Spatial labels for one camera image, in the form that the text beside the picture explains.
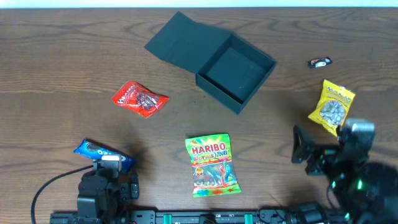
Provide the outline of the yellow sweets bag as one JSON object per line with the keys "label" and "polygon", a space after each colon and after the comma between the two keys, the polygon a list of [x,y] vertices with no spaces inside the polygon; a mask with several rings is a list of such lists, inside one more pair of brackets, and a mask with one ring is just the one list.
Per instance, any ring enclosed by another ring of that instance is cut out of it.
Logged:
{"label": "yellow sweets bag", "polygon": [[320,99],[308,118],[337,136],[336,129],[344,123],[354,98],[352,91],[324,80]]}

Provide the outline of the green Haribo gummy bag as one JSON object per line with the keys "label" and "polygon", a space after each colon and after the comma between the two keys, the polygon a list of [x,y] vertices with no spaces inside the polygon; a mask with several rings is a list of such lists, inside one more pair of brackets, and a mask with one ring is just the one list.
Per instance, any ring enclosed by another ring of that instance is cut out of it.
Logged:
{"label": "green Haribo gummy bag", "polygon": [[185,147],[193,170],[193,196],[238,194],[229,134],[212,134],[188,138]]}

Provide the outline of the black gift box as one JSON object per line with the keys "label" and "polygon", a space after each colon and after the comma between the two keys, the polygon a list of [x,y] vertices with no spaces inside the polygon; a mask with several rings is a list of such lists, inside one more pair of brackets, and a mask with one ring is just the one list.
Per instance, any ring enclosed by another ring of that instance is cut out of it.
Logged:
{"label": "black gift box", "polygon": [[157,58],[195,74],[195,83],[236,114],[277,61],[230,30],[177,12],[146,44]]}

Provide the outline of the red candy bag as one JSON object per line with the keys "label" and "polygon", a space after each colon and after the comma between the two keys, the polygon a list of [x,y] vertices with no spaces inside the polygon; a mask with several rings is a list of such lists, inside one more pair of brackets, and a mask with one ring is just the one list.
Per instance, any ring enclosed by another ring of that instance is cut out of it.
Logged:
{"label": "red candy bag", "polygon": [[129,109],[144,118],[158,112],[169,101],[168,96],[156,94],[132,80],[127,81],[111,99],[115,105]]}

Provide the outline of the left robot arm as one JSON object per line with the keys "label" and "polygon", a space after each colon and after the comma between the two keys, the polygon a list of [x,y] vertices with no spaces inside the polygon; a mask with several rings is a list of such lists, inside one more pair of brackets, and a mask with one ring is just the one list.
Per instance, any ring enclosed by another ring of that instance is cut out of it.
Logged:
{"label": "left robot arm", "polygon": [[127,224],[128,206],[139,198],[139,179],[134,168],[122,172],[119,154],[102,156],[93,162],[93,170],[78,185],[77,213],[68,219],[75,224]]}

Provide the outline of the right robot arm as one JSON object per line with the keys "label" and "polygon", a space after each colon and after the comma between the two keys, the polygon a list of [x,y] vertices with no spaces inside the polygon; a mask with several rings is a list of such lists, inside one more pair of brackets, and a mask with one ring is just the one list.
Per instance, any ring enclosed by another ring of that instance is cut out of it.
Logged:
{"label": "right robot arm", "polygon": [[397,223],[397,169],[369,161],[374,123],[350,118],[336,133],[337,144],[317,144],[294,126],[292,163],[306,162],[307,175],[324,175],[329,181],[326,191],[339,207],[302,205],[287,214],[288,223]]}

